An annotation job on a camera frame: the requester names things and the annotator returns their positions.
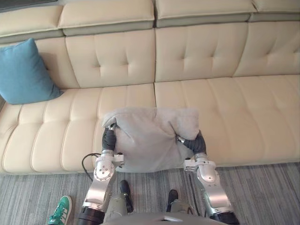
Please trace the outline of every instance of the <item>blue pillow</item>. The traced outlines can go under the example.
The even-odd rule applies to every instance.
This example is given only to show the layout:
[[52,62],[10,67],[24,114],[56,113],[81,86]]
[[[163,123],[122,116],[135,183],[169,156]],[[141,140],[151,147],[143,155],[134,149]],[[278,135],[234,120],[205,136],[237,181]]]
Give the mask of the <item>blue pillow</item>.
[[31,38],[0,48],[0,95],[10,104],[57,98],[62,91],[51,80]]

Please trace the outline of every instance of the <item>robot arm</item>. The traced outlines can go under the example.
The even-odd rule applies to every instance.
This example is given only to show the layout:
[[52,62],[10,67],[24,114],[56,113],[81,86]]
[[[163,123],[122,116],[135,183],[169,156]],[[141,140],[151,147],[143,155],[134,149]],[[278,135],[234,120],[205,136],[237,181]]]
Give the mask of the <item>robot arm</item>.
[[177,140],[194,153],[194,159],[187,158],[184,161],[184,169],[196,173],[208,216],[225,224],[239,225],[231,203],[220,184],[219,174],[215,170],[216,164],[208,160],[205,141],[201,133],[192,141],[179,136]]
[[93,182],[82,204],[79,225],[98,225],[103,223],[115,181],[115,167],[123,166],[124,156],[114,154],[116,136],[115,124],[105,128],[102,138],[101,156],[96,159]]

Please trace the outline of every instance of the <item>gray cloth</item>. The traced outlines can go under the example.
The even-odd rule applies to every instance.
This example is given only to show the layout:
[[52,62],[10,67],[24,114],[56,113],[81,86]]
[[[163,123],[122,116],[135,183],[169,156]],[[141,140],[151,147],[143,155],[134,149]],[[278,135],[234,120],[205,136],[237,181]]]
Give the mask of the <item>gray cloth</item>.
[[194,109],[122,108],[105,115],[102,126],[117,123],[116,152],[122,152],[121,172],[148,173],[182,168],[192,151],[176,142],[176,134],[193,140],[199,133]]

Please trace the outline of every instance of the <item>floor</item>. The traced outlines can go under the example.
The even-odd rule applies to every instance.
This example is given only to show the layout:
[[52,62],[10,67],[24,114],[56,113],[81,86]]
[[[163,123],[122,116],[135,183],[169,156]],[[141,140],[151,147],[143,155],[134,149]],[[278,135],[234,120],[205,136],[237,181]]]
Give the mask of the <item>floor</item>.
[[[300,224],[300,163],[218,168],[241,225]],[[179,198],[195,207],[189,174],[182,169],[155,173],[119,173],[113,188],[127,179],[133,195],[134,213],[160,212],[166,207],[167,195],[174,188]],[[68,225],[77,224],[77,214],[90,186],[87,176],[1,175],[0,221],[2,225],[43,225],[53,213],[57,201],[70,195],[73,209]],[[204,214],[200,190],[196,188],[197,205]]]

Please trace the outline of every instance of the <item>sofa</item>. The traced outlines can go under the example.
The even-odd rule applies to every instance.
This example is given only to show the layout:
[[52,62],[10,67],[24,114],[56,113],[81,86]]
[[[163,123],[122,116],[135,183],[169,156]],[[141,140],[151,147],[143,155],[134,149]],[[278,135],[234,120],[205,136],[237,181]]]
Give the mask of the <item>sofa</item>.
[[103,116],[126,106],[196,108],[218,166],[299,161],[300,2],[220,2],[1,13],[0,47],[34,38],[64,94],[24,105],[0,99],[0,173],[82,172],[82,158],[101,152]]

